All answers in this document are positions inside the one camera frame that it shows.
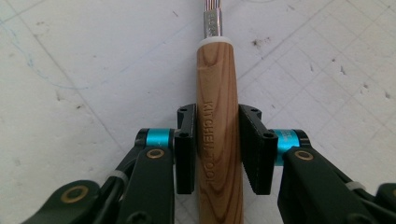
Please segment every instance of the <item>dark spot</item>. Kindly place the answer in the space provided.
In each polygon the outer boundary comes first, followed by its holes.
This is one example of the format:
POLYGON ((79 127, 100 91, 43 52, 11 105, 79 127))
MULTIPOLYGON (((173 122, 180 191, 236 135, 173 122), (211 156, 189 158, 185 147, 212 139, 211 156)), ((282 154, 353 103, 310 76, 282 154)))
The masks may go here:
POLYGON ((253 41, 251 42, 251 44, 252 44, 253 46, 259 46, 259 43, 260 43, 260 42, 261 42, 260 40, 255 39, 255 40, 253 40, 253 41))
POLYGON ((21 166, 20 159, 14 159, 14 164, 15 164, 15 166, 21 166))
POLYGON ((62 101, 64 98, 62 98, 61 94, 59 94, 59 92, 55 92, 56 93, 56 100, 57 101, 62 101))
POLYGON ((341 71, 340 71, 340 73, 342 73, 344 76, 347 75, 347 73, 346 73, 346 71, 344 70, 344 67, 343 67, 343 66, 341 66, 341 71))
POLYGON ((269 44, 271 43, 271 38, 270 37, 266 37, 264 40, 261 39, 255 39, 253 41, 251 41, 251 44, 256 47, 257 49, 260 49, 262 47, 262 44, 269 44))

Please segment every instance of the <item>brass screw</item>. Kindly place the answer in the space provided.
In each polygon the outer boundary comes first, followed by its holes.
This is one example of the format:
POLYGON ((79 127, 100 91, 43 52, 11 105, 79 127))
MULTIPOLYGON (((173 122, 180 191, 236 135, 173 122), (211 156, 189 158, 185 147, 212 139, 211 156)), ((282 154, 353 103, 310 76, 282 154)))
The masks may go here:
POLYGON ((301 159, 303 161, 312 161, 314 159, 314 156, 307 151, 299 150, 299 151, 294 152, 294 155, 298 159, 301 159))
POLYGON ((86 186, 74 186, 62 194, 61 201, 64 203, 76 203, 87 196, 88 191, 89 190, 86 186))
POLYGON ((164 154, 165 154, 165 152, 163 150, 155 148, 155 149, 150 150, 146 155, 150 159, 158 159, 158 158, 161 158, 164 154))

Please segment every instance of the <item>screw hole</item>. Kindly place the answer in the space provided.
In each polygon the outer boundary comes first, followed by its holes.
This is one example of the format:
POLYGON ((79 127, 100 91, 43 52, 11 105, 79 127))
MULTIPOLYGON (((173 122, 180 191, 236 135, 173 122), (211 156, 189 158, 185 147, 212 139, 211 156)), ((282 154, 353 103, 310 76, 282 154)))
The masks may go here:
POLYGON ((294 155, 303 161, 312 161, 314 159, 314 156, 311 153, 302 150, 294 152, 294 155))

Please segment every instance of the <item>wooden handle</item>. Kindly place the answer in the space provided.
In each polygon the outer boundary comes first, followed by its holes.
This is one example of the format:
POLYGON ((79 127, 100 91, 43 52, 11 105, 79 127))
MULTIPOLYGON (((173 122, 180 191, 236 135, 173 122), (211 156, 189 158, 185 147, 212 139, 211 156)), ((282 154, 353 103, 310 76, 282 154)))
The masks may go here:
POLYGON ((233 46, 198 49, 197 120, 200 223, 243 223, 242 170, 233 46))

